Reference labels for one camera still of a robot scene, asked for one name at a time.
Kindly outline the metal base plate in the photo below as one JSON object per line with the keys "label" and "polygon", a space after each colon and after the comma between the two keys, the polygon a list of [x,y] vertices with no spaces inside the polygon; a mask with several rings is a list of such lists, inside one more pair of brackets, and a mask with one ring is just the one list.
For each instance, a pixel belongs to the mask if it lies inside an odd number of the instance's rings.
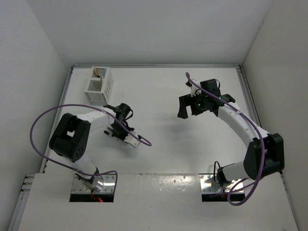
{"label": "metal base plate", "polygon": [[241,179],[232,180],[230,183],[220,186],[218,180],[214,180],[214,174],[200,174],[199,181],[202,194],[210,195],[228,193],[235,184],[241,181]]}
{"label": "metal base plate", "polygon": [[105,174],[94,177],[92,182],[82,179],[80,176],[75,175],[72,183],[72,194],[112,194],[115,190],[116,175]]}

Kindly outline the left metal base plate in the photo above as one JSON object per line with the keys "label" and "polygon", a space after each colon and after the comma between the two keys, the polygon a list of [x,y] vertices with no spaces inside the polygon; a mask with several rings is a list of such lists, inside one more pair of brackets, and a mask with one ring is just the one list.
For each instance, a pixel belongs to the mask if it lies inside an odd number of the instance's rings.
{"label": "left metal base plate", "polygon": [[92,182],[82,179],[80,176],[75,175],[72,183],[72,194],[112,194],[115,190],[116,175],[105,174],[94,177]]}

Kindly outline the white slotted organizer box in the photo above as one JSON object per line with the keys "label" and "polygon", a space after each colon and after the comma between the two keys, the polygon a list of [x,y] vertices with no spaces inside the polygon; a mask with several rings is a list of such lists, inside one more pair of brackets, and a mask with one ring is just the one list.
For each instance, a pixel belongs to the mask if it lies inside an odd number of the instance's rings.
{"label": "white slotted organizer box", "polygon": [[93,66],[84,93],[91,105],[103,106],[110,102],[113,85],[114,78],[110,67]]}

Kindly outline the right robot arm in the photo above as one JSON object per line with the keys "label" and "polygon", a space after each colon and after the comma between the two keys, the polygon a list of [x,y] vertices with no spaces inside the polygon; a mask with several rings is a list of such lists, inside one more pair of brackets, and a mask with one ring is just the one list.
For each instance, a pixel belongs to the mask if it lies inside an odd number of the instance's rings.
{"label": "right robot arm", "polygon": [[193,116],[210,111],[229,125],[247,148],[243,161],[218,168],[216,179],[220,186],[232,180],[256,180],[258,175],[265,177],[284,169],[282,136],[278,133],[270,134],[248,116],[241,114],[235,99],[229,94],[220,93],[220,83],[217,80],[198,82],[193,79],[186,82],[186,86],[191,92],[179,97],[177,116],[187,119],[187,107],[190,107]]}

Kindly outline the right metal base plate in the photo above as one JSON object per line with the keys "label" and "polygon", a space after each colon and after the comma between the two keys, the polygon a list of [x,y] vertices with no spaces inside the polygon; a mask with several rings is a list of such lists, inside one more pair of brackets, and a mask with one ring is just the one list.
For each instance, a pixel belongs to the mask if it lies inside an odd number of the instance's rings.
{"label": "right metal base plate", "polygon": [[228,193],[235,184],[241,181],[241,179],[232,180],[230,183],[220,186],[218,180],[214,180],[214,174],[200,174],[199,181],[202,194],[210,195]]}

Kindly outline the black clear mascara tube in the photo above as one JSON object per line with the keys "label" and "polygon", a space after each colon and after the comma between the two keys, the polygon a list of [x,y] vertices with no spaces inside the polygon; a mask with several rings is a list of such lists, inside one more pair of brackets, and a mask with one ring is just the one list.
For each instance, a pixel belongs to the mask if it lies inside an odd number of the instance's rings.
{"label": "black clear mascara tube", "polygon": [[110,137],[114,137],[114,131],[112,129],[107,129],[104,131],[104,133]]}

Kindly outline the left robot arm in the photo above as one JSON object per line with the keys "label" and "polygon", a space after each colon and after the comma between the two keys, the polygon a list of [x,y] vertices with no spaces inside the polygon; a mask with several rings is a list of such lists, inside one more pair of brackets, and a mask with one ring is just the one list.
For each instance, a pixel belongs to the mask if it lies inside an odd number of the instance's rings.
{"label": "left robot arm", "polygon": [[92,175],[99,173],[85,154],[90,132],[107,127],[104,131],[106,135],[135,148],[140,144],[133,137],[137,136],[135,129],[127,123],[132,113],[127,104],[122,103],[116,107],[107,104],[102,109],[106,113],[94,110],[80,115],[64,114],[49,141],[50,149],[66,159],[74,169],[83,172],[77,175],[85,182],[92,182]]}

